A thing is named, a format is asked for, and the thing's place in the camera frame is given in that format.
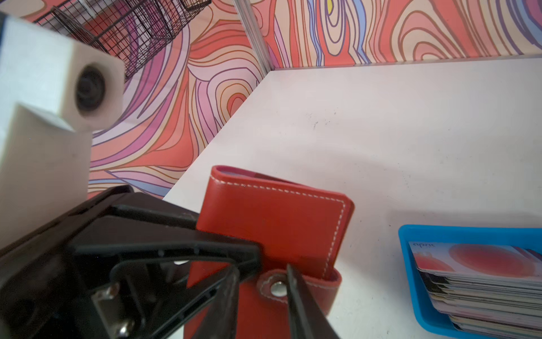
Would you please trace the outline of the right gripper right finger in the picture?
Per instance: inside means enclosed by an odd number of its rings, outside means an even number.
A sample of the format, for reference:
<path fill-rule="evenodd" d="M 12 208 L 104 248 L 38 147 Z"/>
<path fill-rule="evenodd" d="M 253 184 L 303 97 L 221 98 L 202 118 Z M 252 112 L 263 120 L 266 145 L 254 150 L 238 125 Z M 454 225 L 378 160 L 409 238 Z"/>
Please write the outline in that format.
<path fill-rule="evenodd" d="M 291 338 L 340 338 L 315 301 L 306 281 L 291 264 L 287 265 L 287 303 Z"/>

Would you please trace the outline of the red leather card holder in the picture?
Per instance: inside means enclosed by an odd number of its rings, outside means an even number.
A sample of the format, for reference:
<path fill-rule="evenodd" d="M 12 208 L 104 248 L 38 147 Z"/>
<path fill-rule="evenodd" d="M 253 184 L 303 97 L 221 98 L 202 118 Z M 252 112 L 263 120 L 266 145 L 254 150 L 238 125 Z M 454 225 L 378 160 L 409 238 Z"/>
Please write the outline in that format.
<path fill-rule="evenodd" d="M 245 169 L 211 169 L 199 231 L 256 242 L 262 268 L 239 291 L 237 338 L 288 338 L 285 283 L 293 265 L 324 314 L 342 277 L 335 268 L 354 203 L 344 194 Z"/>

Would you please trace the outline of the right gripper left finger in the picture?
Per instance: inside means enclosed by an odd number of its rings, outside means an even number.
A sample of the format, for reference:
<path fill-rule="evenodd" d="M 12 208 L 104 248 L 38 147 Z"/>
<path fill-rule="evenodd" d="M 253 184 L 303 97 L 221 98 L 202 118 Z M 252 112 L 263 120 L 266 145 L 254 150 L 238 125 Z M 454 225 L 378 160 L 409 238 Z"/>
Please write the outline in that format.
<path fill-rule="evenodd" d="M 261 247 L 197 229 L 198 214 L 128 185 L 107 189 L 1 250 L 1 337 L 167 338 Z"/>

